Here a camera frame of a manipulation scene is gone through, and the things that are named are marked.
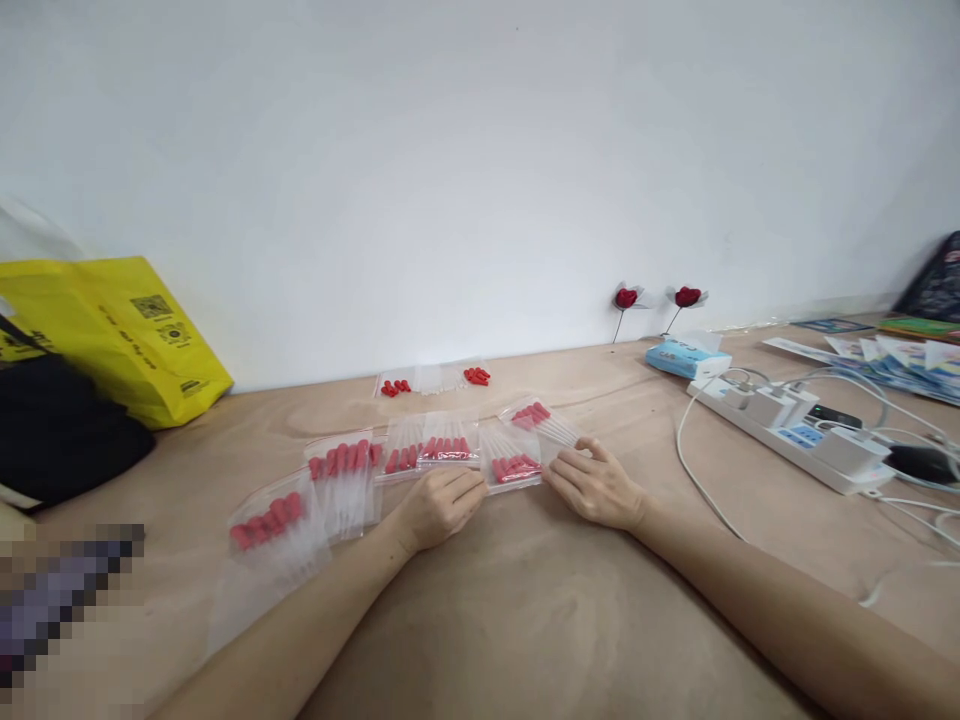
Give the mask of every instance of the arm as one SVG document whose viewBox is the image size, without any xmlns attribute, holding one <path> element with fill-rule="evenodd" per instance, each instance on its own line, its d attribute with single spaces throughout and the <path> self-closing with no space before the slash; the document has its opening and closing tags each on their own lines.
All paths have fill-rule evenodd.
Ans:
<svg viewBox="0 0 960 720">
<path fill-rule="evenodd" d="M 582 517 L 626 530 L 673 566 L 731 625 L 832 714 L 947 718 L 960 669 L 854 601 L 725 530 L 661 507 L 596 440 L 544 479 Z"/>
<path fill-rule="evenodd" d="M 369 535 L 214 655 L 153 717 L 295 717 L 377 596 L 417 552 L 460 532 L 486 494 L 475 471 L 424 475 Z"/>
</svg>

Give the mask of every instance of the qr code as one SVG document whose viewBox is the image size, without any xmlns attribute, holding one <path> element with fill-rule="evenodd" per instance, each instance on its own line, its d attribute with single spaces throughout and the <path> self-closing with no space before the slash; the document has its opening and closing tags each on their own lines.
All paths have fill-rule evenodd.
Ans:
<svg viewBox="0 0 960 720">
<path fill-rule="evenodd" d="M 163 299 L 163 295 L 151 295 L 146 298 L 133 298 L 130 302 L 147 320 L 162 315 L 173 315 L 173 310 Z"/>
</svg>

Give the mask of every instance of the white charger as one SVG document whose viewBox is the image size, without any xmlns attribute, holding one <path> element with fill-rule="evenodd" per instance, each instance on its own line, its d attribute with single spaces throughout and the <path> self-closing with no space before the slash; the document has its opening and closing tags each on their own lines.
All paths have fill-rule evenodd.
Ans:
<svg viewBox="0 0 960 720">
<path fill-rule="evenodd" d="M 797 401 L 786 397 L 782 387 L 772 390 L 768 387 L 757 390 L 745 410 L 748 418 L 763 427 L 775 428 L 783 425 Z"/>
<path fill-rule="evenodd" d="M 784 397 L 788 397 L 797 403 L 783 421 L 783 424 L 787 427 L 794 427 L 802 423 L 803 419 L 813 410 L 814 405 L 820 402 L 820 398 L 807 392 L 806 387 L 807 383 L 801 380 L 792 383 L 783 391 Z"/>
<path fill-rule="evenodd" d="M 890 448 L 873 440 L 869 430 L 836 427 L 824 434 L 811 454 L 844 475 L 853 476 L 878 467 Z"/>
</svg>

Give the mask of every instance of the flower stem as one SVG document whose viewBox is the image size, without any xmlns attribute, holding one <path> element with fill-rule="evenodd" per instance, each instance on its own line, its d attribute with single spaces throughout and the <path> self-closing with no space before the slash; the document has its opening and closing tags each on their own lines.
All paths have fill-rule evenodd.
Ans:
<svg viewBox="0 0 960 720">
<path fill-rule="evenodd" d="M 620 321 L 617 323 L 617 331 L 613 334 L 613 342 L 617 342 L 617 335 L 620 334 L 620 324 L 623 322 L 623 310 L 620 311 Z"/>
<path fill-rule="evenodd" d="M 680 314 L 680 311 L 681 311 L 681 310 L 683 310 L 683 308 L 677 308 L 677 315 Z M 670 334 L 670 328 L 673 327 L 673 323 L 676 321 L 677 315 L 674 315 L 674 316 L 673 316 L 673 320 L 671 320 L 671 321 L 670 321 L 670 324 L 667 325 L 667 329 L 663 331 L 663 334 L 664 334 L 664 335 L 669 335 L 669 334 Z"/>
</svg>

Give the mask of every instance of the white wall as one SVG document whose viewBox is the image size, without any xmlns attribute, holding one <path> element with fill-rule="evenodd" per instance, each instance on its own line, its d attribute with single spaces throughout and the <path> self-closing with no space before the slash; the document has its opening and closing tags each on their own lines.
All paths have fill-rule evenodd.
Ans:
<svg viewBox="0 0 960 720">
<path fill-rule="evenodd" d="M 955 0 L 0 4 L 0 192 L 291 385 L 889 302 L 960 226 Z M 622 339 L 662 329 L 629 313 Z"/>
</svg>

